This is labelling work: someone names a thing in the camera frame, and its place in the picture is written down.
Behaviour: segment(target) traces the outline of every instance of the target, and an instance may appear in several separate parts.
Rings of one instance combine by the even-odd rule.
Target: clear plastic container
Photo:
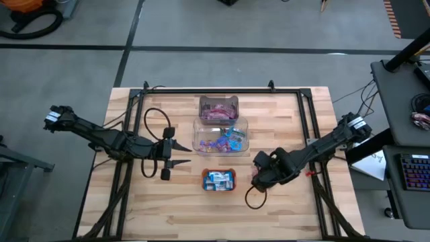
[[[217,105],[229,109],[234,116],[230,119],[208,119],[207,112],[216,109]],[[239,99],[237,96],[229,98],[210,98],[203,95],[200,97],[199,117],[205,125],[233,125],[239,118]]]
[[[205,156],[241,156],[249,148],[248,121],[238,118],[232,126],[205,125],[194,120],[193,148]]]

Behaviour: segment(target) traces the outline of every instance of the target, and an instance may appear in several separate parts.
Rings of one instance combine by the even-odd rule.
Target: black metal frame
[[[144,101],[144,95],[143,94],[146,93],[148,88],[149,88],[148,83],[145,82],[144,89],[131,89],[129,97],[128,97],[128,105],[126,108],[127,112],[126,112],[125,119],[124,119],[124,128],[126,130],[129,129],[130,117],[132,114],[132,108],[130,108],[130,107],[134,104],[133,103],[134,98],[138,97],[138,101],[137,101],[138,106],[136,109],[136,118],[134,121],[134,128],[133,128],[133,132],[135,134],[138,134],[138,131],[139,131],[139,124],[140,124],[140,119],[142,116],[143,101]],[[308,107],[309,107],[309,111],[310,111],[310,119],[312,121],[312,128],[314,131],[314,136],[315,136],[315,138],[320,138],[320,131],[319,131],[318,122],[316,119],[316,112],[315,112],[315,108],[314,108],[312,92],[309,88],[297,88],[297,89],[279,88],[279,89],[276,89],[275,85],[273,84],[273,81],[270,81],[268,88],[267,87],[262,87],[262,88],[260,88],[260,87],[258,87],[258,88],[219,88],[219,89],[216,89],[216,88],[215,89],[214,88],[212,88],[212,89],[211,88],[201,88],[201,89],[182,88],[182,89],[154,89],[154,90],[150,91],[151,95],[156,95],[156,94],[191,94],[191,93],[195,93],[195,94],[209,94],[209,93],[261,93],[261,94],[263,94],[263,93],[283,93],[283,94],[294,94],[294,95],[296,95],[297,100],[298,100],[298,108],[299,108],[300,119],[301,119],[301,123],[302,123],[304,143],[306,145],[307,144],[306,141],[308,139],[310,139],[310,134],[309,134],[308,123],[306,120],[306,112],[304,109],[303,98],[305,97],[308,100]],[[124,181],[122,182],[120,189],[118,189],[118,186],[120,183],[120,174],[121,174],[123,163],[127,164],[127,170],[126,170],[126,175],[124,177]],[[106,212],[106,211],[104,212],[104,214],[102,215],[102,218],[104,218],[104,220],[102,220],[102,218],[101,218],[101,220],[99,220],[99,223],[97,224],[98,226],[100,226],[98,228],[99,229],[98,231],[100,231],[101,228],[104,227],[103,236],[102,237],[96,237],[98,234],[97,233],[93,237],[79,237],[79,238],[77,238],[77,231],[79,228],[79,223],[80,223],[82,212],[83,212],[83,206],[85,203],[85,197],[84,197],[82,204],[81,204],[81,210],[80,210],[80,213],[78,216],[77,224],[75,227],[75,232],[73,234],[73,239],[76,239],[77,241],[120,241],[120,240],[122,240],[122,232],[123,232],[123,228],[124,228],[124,221],[126,218],[126,206],[127,206],[128,192],[130,189],[130,182],[131,182],[131,177],[132,177],[132,166],[133,166],[133,160],[117,162],[117,164],[116,164],[115,173],[114,173],[113,182],[112,182],[112,189],[111,189],[111,194],[110,194],[110,202],[109,202],[108,208],[106,210],[108,212]],[[315,170],[315,168],[316,168],[315,163],[311,163],[310,168]],[[321,171],[322,179],[324,181],[325,190],[326,190],[329,198],[333,201],[333,191],[331,189],[330,177],[329,177],[329,173],[327,171],[327,164],[326,163],[320,164],[320,171]],[[327,230],[327,224],[326,224],[326,220],[325,220],[325,213],[324,213],[324,208],[323,208],[323,203],[322,203],[321,197],[315,191],[317,179],[318,179],[317,176],[312,176],[312,186],[314,188],[314,195],[315,195],[315,200],[316,200],[316,211],[317,211],[318,220],[320,223],[321,236],[323,239],[328,238],[328,237],[333,238],[329,235],[329,232]],[[118,217],[118,227],[116,230],[116,234],[112,236],[112,235],[110,235],[111,226],[112,226],[112,212],[114,211],[115,207],[118,205],[118,202],[120,200],[121,200],[121,205],[120,205],[120,215]],[[331,222],[333,224],[334,237],[341,238],[339,223],[335,220],[335,218],[332,214],[331,214]]]

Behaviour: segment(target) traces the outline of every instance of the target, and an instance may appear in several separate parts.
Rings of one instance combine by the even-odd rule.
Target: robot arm
[[[163,139],[153,142],[141,136],[134,136],[132,132],[103,128],[78,117],[71,107],[52,106],[51,112],[45,118],[44,129],[51,132],[70,131],[90,141],[90,148],[96,150],[101,147],[110,158],[117,161],[123,159],[152,159],[164,161],[161,179],[169,179],[169,168],[190,160],[170,161],[171,150],[191,152],[172,139],[175,128],[165,128]]]
[[[300,170],[310,161],[328,161],[339,145],[362,142],[372,129],[357,114],[349,113],[342,117],[338,126],[328,135],[299,151],[287,152],[278,147],[270,155],[260,151],[254,158],[258,174],[252,185],[260,192],[276,184],[286,184],[298,177]]]

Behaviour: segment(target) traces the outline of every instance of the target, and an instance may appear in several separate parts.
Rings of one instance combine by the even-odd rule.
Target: vacuum hose
[[[47,28],[44,28],[43,30],[38,30],[32,33],[18,34],[29,23],[31,23],[32,21],[34,21],[40,16],[48,15],[48,14],[55,15],[55,20]],[[11,14],[11,17],[12,17],[12,20],[16,22],[16,25],[12,28],[12,32],[14,33],[0,31],[0,36],[4,38],[14,39],[14,40],[31,40],[34,38],[45,36],[47,34],[52,33],[56,29],[58,29],[58,27],[60,27],[63,21],[62,13],[53,7],[42,7],[38,10],[29,12],[29,13],[21,13],[21,12],[14,11]]]

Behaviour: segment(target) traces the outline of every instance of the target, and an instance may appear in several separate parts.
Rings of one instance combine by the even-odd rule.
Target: headphones
[[[430,130],[430,95],[418,94],[411,100],[412,121],[418,127]]]

